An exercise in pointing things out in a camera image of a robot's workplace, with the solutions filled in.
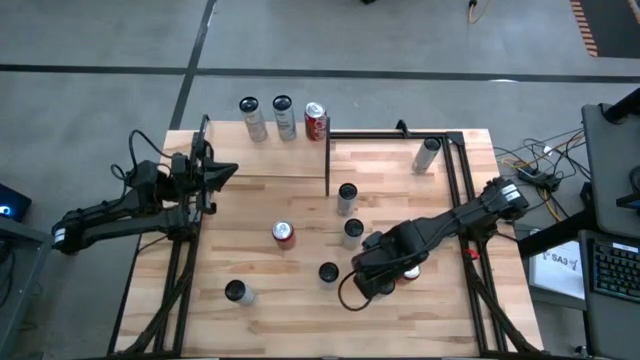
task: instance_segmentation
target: can lid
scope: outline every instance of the can lid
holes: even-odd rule
[[[317,118],[324,115],[324,106],[316,102],[310,102],[307,104],[307,107],[305,108],[305,112],[307,113],[307,115],[313,118]]]
[[[240,100],[240,110],[242,110],[242,112],[254,112],[256,109],[258,109],[258,99],[247,96]]]
[[[349,219],[344,224],[344,232],[351,237],[360,236],[364,232],[364,225],[358,219]]]
[[[391,280],[388,283],[380,286],[380,288],[378,289],[378,291],[380,292],[380,294],[382,295],[389,295],[393,292],[393,290],[396,289],[396,282]]]
[[[240,280],[231,280],[224,288],[225,296],[231,301],[242,299],[246,291],[246,286]]]
[[[344,183],[340,185],[338,194],[345,200],[352,200],[355,199],[356,195],[358,195],[358,188],[356,188],[352,183]]]
[[[424,139],[424,147],[426,147],[427,150],[438,151],[440,150],[440,146],[440,141],[434,137]]]
[[[338,280],[338,276],[340,276],[340,270],[338,269],[338,265],[332,262],[326,262],[320,265],[320,269],[318,269],[318,275],[320,275],[320,279],[324,282],[334,282]]]
[[[420,265],[417,265],[411,270],[407,270],[404,272],[404,277],[409,280],[415,280],[420,276]]]
[[[291,107],[293,102],[287,95],[280,95],[273,99],[273,108],[278,111],[284,111]]]
[[[273,237],[276,240],[287,240],[293,232],[293,227],[286,221],[278,221],[273,225]]]

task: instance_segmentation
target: computer monitor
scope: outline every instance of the computer monitor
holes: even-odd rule
[[[0,184],[0,216],[22,222],[31,199]]]

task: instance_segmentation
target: black floor stripe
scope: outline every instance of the black floor stripe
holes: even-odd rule
[[[233,69],[200,68],[196,75],[282,77],[282,78],[337,78],[337,79],[389,79],[389,80],[446,80],[446,81],[514,81],[548,83],[611,83],[637,84],[640,76],[613,75],[534,75],[499,73],[443,73],[414,71],[368,70],[289,70],[289,69]]]
[[[186,68],[146,66],[67,66],[67,65],[20,65],[0,64],[4,72],[64,73],[64,74],[138,74],[138,75],[184,75]]]
[[[187,106],[187,99],[189,98],[189,92],[191,92],[193,78],[196,75],[198,62],[200,62],[200,55],[202,54],[202,48],[204,47],[204,41],[207,38],[207,32],[209,31],[209,20],[211,19],[213,6],[215,5],[215,3],[216,0],[208,0],[207,5],[204,8],[204,14],[202,15],[202,20],[200,21],[200,28],[198,29],[196,42],[193,45],[191,57],[189,58],[189,67],[187,68],[187,73],[182,80],[182,86],[180,86],[180,92],[178,93],[176,107],[173,109],[173,115],[171,116],[169,130],[180,129],[182,116],[184,115],[184,109]]]

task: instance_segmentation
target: table leg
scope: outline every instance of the table leg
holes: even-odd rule
[[[599,230],[593,208],[584,209],[553,226],[518,241],[520,256],[526,259],[562,245],[575,239],[580,230]]]

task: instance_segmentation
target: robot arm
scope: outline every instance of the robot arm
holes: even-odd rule
[[[74,254],[99,240],[152,231],[167,234],[169,240],[190,241],[196,234],[189,219],[191,199],[195,197],[197,211],[214,214],[211,192],[220,191],[238,169],[238,164],[213,160],[213,148],[206,141],[208,122],[209,117],[203,116],[188,156],[170,157],[170,174],[159,171],[154,162],[142,161],[124,177],[131,188],[126,195],[67,212],[53,226],[54,249]],[[164,201],[177,205],[165,208]]]
[[[497,231],[498,219],[518,219],[528,206],[512,181],[493,179],[478,198],[464,205],[434,218],[404,221],[384,234],[371,234],[363,243],[364,251],[351,260],[354,282],[371,299],[381,286],[425,261],[445,236],[466,234],[486,241]]]

